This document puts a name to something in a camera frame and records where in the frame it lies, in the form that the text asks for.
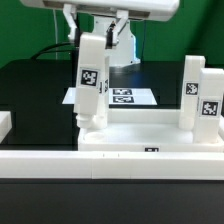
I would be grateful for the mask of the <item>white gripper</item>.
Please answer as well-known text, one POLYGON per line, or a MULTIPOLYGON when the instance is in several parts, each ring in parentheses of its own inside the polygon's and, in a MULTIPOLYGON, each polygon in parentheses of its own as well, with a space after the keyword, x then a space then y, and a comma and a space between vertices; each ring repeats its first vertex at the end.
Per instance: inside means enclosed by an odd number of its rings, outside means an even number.
POLYGON ((63 9, 63 15, 70 28, 70 42, 79 41, 77 11, 97 16, 115 17, 106 31, 106 46, 118 43, 118 36, 131 20, 168 21, 179 8, 180 0, 20 0, 26 7, 63 9))

